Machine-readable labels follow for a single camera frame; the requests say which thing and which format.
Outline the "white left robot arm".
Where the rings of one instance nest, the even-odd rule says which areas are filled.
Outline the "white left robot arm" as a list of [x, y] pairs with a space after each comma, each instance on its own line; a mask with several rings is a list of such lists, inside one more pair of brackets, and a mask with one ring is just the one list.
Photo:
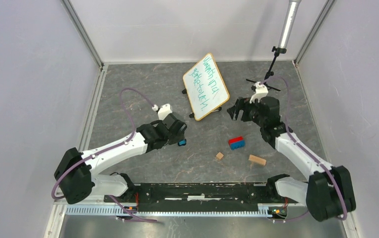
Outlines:
[[54, 172], [53, 199], [76, 204], [89, 196], [113, 195], [123, 202], [131, 201], [135, 189], [129, 177], [102, 172], [166, 145], [185, 145], [187, 127], [178, 114], [169, 113], [164, 119], [142, 124], [126, 137], [99, 148], [82, 152], [75, 147], [68, 149]]

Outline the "small wood-framed whiteboard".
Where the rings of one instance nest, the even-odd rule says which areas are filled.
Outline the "small wood-framed whiteboard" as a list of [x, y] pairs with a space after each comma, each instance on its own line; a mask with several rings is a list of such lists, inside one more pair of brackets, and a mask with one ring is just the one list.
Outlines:
[[207, 53], [183, 75], [193, 118], [200, 121], [230, 99], [212, 53]]

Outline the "blue whiteboard eraser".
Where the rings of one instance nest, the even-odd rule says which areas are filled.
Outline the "blue whiteboard eraser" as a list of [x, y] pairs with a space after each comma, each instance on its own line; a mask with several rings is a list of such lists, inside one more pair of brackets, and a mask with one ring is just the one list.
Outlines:
[[178, 146], [185, 146], [187, 144], [187, 140], [183, 139], [177, 143]]

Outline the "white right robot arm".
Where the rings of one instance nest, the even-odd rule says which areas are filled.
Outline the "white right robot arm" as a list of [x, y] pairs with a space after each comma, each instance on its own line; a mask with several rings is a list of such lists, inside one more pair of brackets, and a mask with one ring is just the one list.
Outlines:
[[308, 180], [302, 182], [287, 174], [269, 178], [265, 190], [269, 201], [290, 198], [305, 205], [319, 222], [331, 218], [346, 220], [348, 213], [355, 211], [349, 170], [332, 165], [309, 149], [282, 121], [278, 99], [266, 96], [251, 102], [249, 98], [239, 97], [227, 113], [232, 120], [241, 119], [258, 125], [263, 140], [289, 159]]

